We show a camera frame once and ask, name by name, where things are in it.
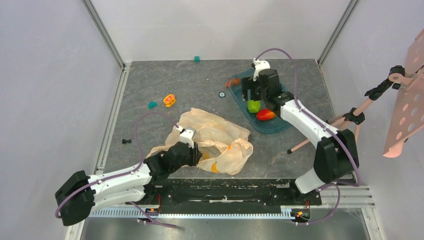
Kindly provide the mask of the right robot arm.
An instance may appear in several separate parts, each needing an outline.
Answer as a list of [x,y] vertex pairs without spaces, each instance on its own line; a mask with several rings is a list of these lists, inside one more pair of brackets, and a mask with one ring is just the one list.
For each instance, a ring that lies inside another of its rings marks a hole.
[[262,101],[268,110],[299,130],[315,147],[313,167],[297,177],[288,191],[293,203],[302,204],[311,191],[358,172],[354,133],[319,119],[296,96],[284,91],[275,69],[256,71],[253,76],[242,78],[240,84],[244,101]]

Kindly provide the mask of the orange plastic bag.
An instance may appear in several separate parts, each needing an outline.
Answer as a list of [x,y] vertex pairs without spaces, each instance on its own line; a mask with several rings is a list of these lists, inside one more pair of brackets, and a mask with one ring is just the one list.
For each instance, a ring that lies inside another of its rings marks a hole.
[[202,154],[198,169],[236,175],[253,154],[248,129],[205,110],[191,108],[180,115],[177,125],[195,130],[193,140]]

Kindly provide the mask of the green fake fruit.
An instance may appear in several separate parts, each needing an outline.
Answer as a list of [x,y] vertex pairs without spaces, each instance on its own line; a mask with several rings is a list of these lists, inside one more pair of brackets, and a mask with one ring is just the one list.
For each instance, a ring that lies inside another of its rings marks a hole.
[[248,100],[247,101],[247,110],[249,113],[256,114],[262,108],[260,100]]

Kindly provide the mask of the red orange fake fruit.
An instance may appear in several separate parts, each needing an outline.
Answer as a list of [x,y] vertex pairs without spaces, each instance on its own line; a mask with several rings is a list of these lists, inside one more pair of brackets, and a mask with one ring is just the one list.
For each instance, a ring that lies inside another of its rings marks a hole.
[[269,121],[276,118],[277,115],[267,108],[261,109],[256,113],[256,119],[259,121]]

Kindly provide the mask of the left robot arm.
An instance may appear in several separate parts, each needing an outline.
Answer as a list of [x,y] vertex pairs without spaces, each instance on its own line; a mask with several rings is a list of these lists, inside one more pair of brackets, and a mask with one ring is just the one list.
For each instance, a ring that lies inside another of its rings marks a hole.
[[68,227],[103,208],[141,200],[151,204],[157,198],[155,182],[167,179],[183,166],[195,167],[201,157],[197,144],[190,147],[179,141],[168,150],[121,170],[99,175],[77,171],[54,194],[55,217]]

